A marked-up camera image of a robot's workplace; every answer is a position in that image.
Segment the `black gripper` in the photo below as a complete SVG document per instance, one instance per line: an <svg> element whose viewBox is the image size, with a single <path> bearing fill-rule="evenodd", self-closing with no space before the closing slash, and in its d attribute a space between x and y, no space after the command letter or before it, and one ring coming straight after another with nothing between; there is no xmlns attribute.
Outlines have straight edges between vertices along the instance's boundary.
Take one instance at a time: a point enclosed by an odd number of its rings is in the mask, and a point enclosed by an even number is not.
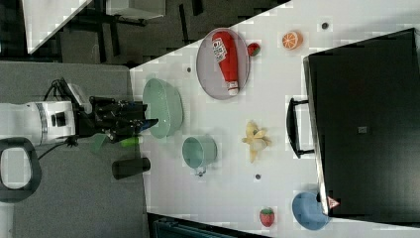
<svg viewBox="0 0 420 238"><path fill-rule="evenodd" d="M88 138L104 133L112 143L139 135L153 127L158 119L146 119L147 104L142 101L116 100L90 96L92 111L80 109L76 113L76 135Z"/></svg>

